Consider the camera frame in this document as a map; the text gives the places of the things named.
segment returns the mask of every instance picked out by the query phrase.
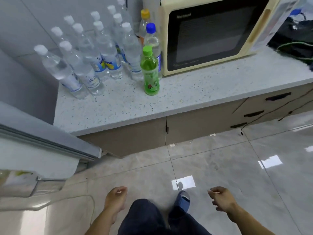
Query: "leg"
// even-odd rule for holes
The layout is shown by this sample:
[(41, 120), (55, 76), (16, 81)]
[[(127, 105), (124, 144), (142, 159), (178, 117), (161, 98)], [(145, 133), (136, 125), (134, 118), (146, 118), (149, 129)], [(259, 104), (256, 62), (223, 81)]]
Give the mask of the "leg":
[(147, 199), (135, 200), (119, 227), (118, 235), (152, 233), (166, 228), (159, 209)]
[(168, 215), (170, 229), (179, 235), (211, 235), (200, 225), (187, 210), (190, 205), (190, 197), (185, 191), (181, 191), (174, 203), (174, 208)]

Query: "drawer handle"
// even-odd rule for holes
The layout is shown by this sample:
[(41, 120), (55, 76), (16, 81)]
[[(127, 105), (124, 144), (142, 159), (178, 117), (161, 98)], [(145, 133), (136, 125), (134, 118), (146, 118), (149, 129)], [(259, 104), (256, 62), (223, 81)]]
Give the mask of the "drawer handle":
[(280, 94), (280, 95), (271, 96), (271, 97), (266, 98), (265, 100), (273, 102), (273, 101), (277, 101), (277, 100), (280, 100), (280, 99), (284, 99), (285, 97), (287, 97), (289, 95), (291, 95), (291, 92)]
[(253, 117), (253, 116), (260, 115), (262, 113), (264, 113), (263, 110), (262, 111), (258, 111), (258, 112), (254, 112), (254, 113), (250, 113), (250, 114), (246, 114), (246, 115), (244, 115), (244, 117)]
[(231, 128), (239, 128), (241, 126), (244, 126), (245, 124), (247, 124), (247, 122), (245, 123), (241, 123), (241, 124), (236, 124), (236, 125), (233, 125), (233, 126), (230, 126)]

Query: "foot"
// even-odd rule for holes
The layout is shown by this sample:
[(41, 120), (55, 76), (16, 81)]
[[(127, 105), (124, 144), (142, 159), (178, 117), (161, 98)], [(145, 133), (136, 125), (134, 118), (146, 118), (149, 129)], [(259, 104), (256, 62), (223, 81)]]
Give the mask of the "foot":
[(180, 207), (185, 213), (187, 213), (190, 206), (190, 196), (186, 191), (182, 190), (179, 192), (174, 203), (174, 207), (176, 206)]

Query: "dark pants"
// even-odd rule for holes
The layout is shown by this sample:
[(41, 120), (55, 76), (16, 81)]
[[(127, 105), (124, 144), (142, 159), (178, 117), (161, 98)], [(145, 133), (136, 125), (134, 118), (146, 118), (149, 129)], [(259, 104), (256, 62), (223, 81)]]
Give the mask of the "dark pants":
[(159, 209), (147, 199), (133, 202), (128, 214), (118, 230), (118, 235), (135, 234), (176, 234), (176, 235), (211, 235), (190, 214), (180, 207), (175, 207), (168, 215), (170, 230)]

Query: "white quartz countertop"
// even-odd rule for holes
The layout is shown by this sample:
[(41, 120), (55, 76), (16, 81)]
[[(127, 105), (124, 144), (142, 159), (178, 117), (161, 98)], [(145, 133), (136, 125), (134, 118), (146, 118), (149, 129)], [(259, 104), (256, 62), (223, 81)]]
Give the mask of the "white quartz countertop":
[(256, 55), (165, 77), (156, 96), (129, 77), (104, 95), (73, 98), (59, 87), (54, 126), (80, 136), (313, 82), (306, 64), (266, 47)]

